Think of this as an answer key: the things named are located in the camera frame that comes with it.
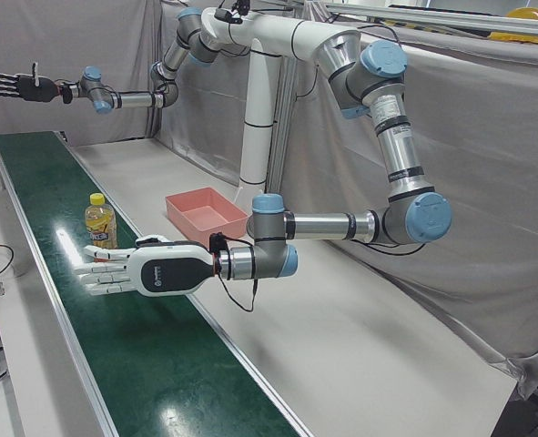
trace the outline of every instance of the pink tray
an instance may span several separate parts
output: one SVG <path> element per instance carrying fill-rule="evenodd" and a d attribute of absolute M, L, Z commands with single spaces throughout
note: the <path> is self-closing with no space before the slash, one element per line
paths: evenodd
<path fill-rule="evenodd" d="M 246 232 L 248 215 L 213 188 L 166 197 L 167 217 L 188 239 L 208 247 L 209 236 L 222 232 L 233 239 Z"/>

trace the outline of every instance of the yellow bottle cap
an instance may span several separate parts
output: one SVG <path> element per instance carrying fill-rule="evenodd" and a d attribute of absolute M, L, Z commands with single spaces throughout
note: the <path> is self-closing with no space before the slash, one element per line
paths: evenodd
<path fill-rule="evenodd" d="M 103 193 L 93 193 L 90 195 L 91 205 L 105 205 L 105 196 Z"/>

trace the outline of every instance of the white pipe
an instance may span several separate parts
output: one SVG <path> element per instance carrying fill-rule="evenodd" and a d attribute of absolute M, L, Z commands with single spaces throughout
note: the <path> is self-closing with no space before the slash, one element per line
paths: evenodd
<path fill-rule="evenodd" d="M 314 21 L 263 15 L 250 12 L 242 17 L 242 24 L 229 25 L 214 18 L 216 8 L 202 12 L 202 29 L 222 44 L 240 44 L 250 47 L 258 39 L 264 50 L 302 61 L 314 61 L 315 51 L 328 39 L 341 35 L 359 35 L 356 29 Z"/>
<path fill-rule="evenodd" d="M 229 25 L 214 17 L 216 8 L 202 13 L 202 31 L 221 44 L 251 47 L 249 85 L 235 203 L 250 213 L 252 199 L 264 191 L 279 86 L 281 56 L 317 63 L 316 52 L 328 40 L 351 35 L 356 29 L 250 12 L 242 24 Z"/>
<path fill-rule="evenodd" d="M 244 116 L 240 182 L 234 203 L 251 212 L 252 199 L 264 192 L 277 102 L 282 56 L 267 53 L 258 39 L 250 46 L 249 87 Z"/>

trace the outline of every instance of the white robotic hand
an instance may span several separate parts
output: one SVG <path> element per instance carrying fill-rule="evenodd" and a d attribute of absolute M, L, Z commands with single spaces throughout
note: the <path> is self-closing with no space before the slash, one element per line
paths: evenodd
<path fill-rule="evenodd" d="M 215 275 L 214 256 L 195 241 L 171 242 L 149 235 L 136 240 L 136 249 L 101 249 L 84 252 L 107 262 L 76 266 L 74 272 L 90 294 L 137 290 L 144 296 L 176 296 L 196 291 Z"/>

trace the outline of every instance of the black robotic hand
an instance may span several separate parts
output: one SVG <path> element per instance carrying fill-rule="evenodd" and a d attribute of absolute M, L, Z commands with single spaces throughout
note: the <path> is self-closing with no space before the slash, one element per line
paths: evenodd
<path fill-rule="evenodd" d="M 7 75 L 0 73 L 0 97 L 21 97 L 28 102 L 49 102 L 61 94 L 61 86 L 37 74 L 37 63 L 32 65 L 32 75 Z"/>

